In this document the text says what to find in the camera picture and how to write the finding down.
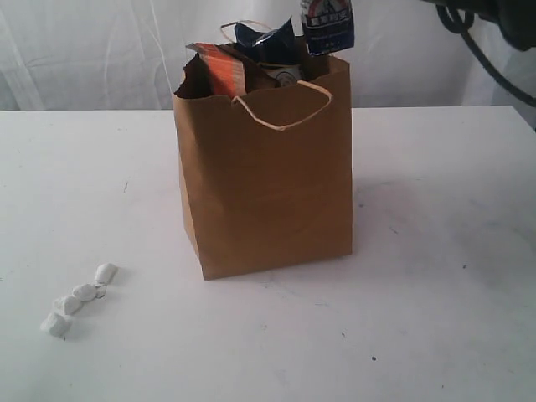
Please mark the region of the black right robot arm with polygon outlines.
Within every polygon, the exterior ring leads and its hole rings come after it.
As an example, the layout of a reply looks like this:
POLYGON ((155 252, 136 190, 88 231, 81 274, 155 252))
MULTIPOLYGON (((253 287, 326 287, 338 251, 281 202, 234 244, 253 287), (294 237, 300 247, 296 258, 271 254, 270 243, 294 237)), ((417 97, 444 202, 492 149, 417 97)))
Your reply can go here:
POLYGON ((447 30, 472 28, 476 17, 496 24, 506 42, 519 51, 535 47, 534 0, 430 0, 447 30))

